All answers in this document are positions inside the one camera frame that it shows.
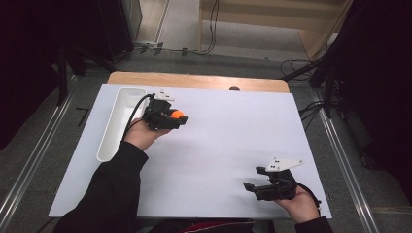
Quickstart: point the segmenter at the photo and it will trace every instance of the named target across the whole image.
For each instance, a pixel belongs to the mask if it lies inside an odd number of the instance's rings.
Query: white plastic bracket
[[[303,164],[303,160],[274,158],[264,169],[266,172],[282,172]]]
[[[160,90],[160,92],[157,92],[154,95],[154,99],[156,100],[165,100],[165,101],[175,101],[175,98],[164,92],[163,89]]]

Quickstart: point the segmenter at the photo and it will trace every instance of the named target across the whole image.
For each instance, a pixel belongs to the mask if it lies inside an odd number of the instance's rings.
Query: black sleeve
[[[146,154],[127,143],[109,162],[100,164],[85,196],[54,228],[66,232],[133,232],[140,196],[140,171]]]
[[[310,221],[297,224],[296,233],[333,233],[326,217],[319,217]]]

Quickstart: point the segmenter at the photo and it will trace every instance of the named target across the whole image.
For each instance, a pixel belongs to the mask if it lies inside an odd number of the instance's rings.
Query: hand
[[[169,133],[170,129],[151,130],[141,118],[131,121],[132,127],[127,131],[124,140],[140,150],[146,150],[158,137]]]
[[[283,207],[296,223],[320,217],[312,196],[300,186],[296,188],[296,195],[292,200],[275,200],[275,202]]]

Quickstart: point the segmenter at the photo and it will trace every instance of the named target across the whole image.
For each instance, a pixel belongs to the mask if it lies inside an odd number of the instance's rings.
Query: white plastic container
[[[102,162],[110,161],[118,151],[119,141],[123,136],[124,128],[136,104],[146,95],[146,90],[139,88],[121,88],[116,96],[115,104],[110,114],[103,139],[100,143],[97,159]],[[146,99],[136,111],[134,118],[141,117],[146,108]]]

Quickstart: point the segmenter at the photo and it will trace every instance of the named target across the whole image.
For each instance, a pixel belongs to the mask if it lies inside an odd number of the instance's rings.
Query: white tabletop
[[[117,92],[125,86],[103,85],[73,154],[50,216],[72,210],[86,192],[100,162],[96,155]],[[159,87],[135,86],[152,93]],[[137,216],[287,218],[274,202],[258,201],[243,182],[269,184],[257,174],[274,157],[301,159],[291,168],[322,201],[324,190],[293,97],[288,93],[165,87],[171,102],[189,117],[186,125],[159,138],[147,151]]]

